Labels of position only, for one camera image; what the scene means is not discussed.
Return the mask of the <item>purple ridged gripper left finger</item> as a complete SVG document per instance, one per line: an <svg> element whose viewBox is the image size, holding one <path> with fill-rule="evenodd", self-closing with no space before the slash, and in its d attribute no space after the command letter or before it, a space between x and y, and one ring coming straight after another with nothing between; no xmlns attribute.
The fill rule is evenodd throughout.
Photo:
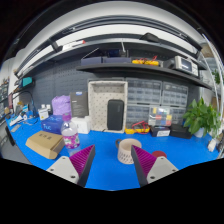
<svg viewBox="0 0 224 224"><path fill-rule="evenodd" d="M47 171L84 187L88 180L89 172L95 157L95 146L91 145L67 157L60 157Z"/></svg>

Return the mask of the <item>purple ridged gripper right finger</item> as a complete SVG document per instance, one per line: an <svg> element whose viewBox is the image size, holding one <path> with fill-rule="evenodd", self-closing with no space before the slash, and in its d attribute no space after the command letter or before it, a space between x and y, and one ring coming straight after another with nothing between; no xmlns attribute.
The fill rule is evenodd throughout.
<svg viewBox="0 0 224 224"><path fill-rule="evenodd" d="M132 146L131 156L141 187L178 171L166 157L155 157L137 146Z"/></svg>

